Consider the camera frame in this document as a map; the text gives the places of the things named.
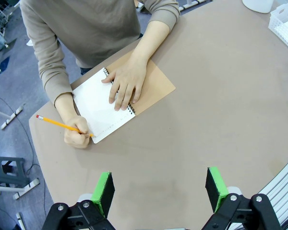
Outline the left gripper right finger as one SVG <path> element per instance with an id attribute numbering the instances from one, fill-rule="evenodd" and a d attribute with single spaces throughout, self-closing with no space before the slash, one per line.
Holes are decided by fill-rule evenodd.
<path id="1" fill-rule="evenodd" d="M 282 229 L 267 195 L 254 194 L 248 199 L 230 193 L 217 167 L 207 168 L 205 188 L 214 213 L 204 230 L 228 230 L 233 223 L 245 230 Z"/>

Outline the person's right hand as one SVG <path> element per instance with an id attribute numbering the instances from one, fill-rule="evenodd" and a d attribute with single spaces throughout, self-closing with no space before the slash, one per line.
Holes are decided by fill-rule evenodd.
<path id="1" fill-rule="evenodd" d="M 64 120 L 64 123 L 70 127 L 74 127 L 79 130 L 74 131 L 65 129 L 65 143 L 75 148 L 85 149 L 90 141 L 89 128 L 86 119 L 79 115 L 76 115 L 73 117 L 68 117 Z"/>

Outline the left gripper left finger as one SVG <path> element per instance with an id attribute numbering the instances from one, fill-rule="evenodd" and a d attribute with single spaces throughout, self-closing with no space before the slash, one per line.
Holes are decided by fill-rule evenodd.
<path id="1" fill-rule="evenodd" d="M 108 213 L 115 187 L 111 172 L 103 172 L 92 194 L 83 194 L 73 206 L 51 206 L 43 230 L 113 230 Z"/>

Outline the person's left hand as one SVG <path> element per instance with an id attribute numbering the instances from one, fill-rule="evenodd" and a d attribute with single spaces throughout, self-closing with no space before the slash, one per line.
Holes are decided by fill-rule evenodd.
<path id="1" fill-rule="evenodd" d="M 111 83 L 108 101 L 114 110 L 126 110 L 129 103 L 136 103 L 142 92 L 149 57 L 132 55 L 125 64 L 111 72 L 102 83 Z"/>

